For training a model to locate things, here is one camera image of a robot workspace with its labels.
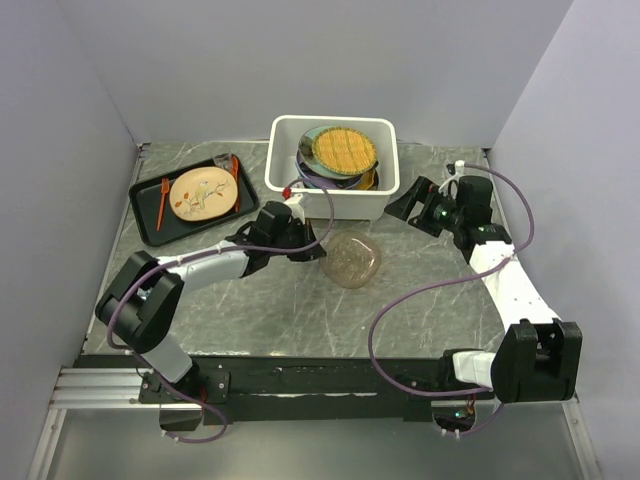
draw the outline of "black tray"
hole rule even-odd
[[[189,165],[188,167],[174,170],[173,172],[164,173],[158,177],[150,178],[142,182],[136,183],[129,189],[129,200],[131,200],[131,208],[133,215],[138,224],[140,237],[142,241],[150,247],[159,247],[167,243],[179,240],[189,235],[193,235],[208,228],[215,227],[222,223],[242,217],[248,213],[254,212],[260,202],[256,191],[253,189],[249,178],[242,167],[242,163],[238,161],[238,194],[240,195],[240,208],[234,211],[232,208],[228,213],[221,217],[212,218],[211,220],[203,220],[201,222],[185,222],[176,217],[169,205],[169,195],[167,194],[164,215],[162,218],[162,226],[160,231],[156,231],[158,223],[158,209],[162,200],[160,190],[162,179],[168,178],[169,183],[173,182],[183,173],[200,167],[215,167],[215,162],[210,158],[203,162]]]

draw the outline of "yellow plate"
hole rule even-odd
[[[224,215],[237,198],[238,184],[229,172],[218,167],[194,168],[183,173],[169,192],[171,210],[187,222]]]

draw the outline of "marble tabletop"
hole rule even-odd
[[[264,170],[267,143],[228,144],[236,153],[262,205],[277,200],[267,190]],[[210,157],[221,144],[152,143],[141,150],[138,180]],[[398,145],[400,191],[418,175],[440,182],[445,163],[458,159],[485,164],[479,148]],[[212,228],[175,243],[150,248],[140,239],[130,208],[107,267],[110,281],[132,253],[176,255],[214,245],[251,218]],[[494,209],[494,221],[502,222]],[[314,221],[316,235],[326,221]],[[362,232],[382,251],[382,264],[369,284],[345,290],[324,276],[317,262],[292,263],[273,258],[267,268],[242,280],[211,285],[181,299],[171,333],[190,354],[366,357],[368,327],[375,314],[418,286],[472,273],[451,235],[433,238],[388,215],[376,222],[340,221],[336,231]],[[119,353],[105,341],[106,328],[92,322],[83,353]],[[391,310],[378,327],[375,348],[387,357],[439,357],[448,348],[497,349],[504,330],[481,282],[425,292]]]

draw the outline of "orange utensil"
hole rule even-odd
[[[162,192],[162,200],[160,201],[160,210],[158,210],[158,225],[156,226],[156,231],[160,231],[160,226],[162,225],[162,216],[164,215],[164,204],[167,200],[167,193],[169,193],[169,179],[162,179],[162,187],[160,191]]]
[[[238,157],[231,155],[231,162],[231,175],[233,175],[234,180],[238,183],[238,170],[240,169]],[[236,212],[240,210],[240,185],[238,185],[238,198],[236,198],[234,210]]]

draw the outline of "cable connector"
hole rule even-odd
[[[444,182],[442,182],[442,185],[440,185],[440,188],[438,189],[439,193],[444,193],[447,185],[449,185],[451,182],[455,180],[459,180],[460,177],[464,175],[464,166],[465,166],[464,160],[456,160],[456,162],[454,163],[454,173],[449,178],[447,178]]]

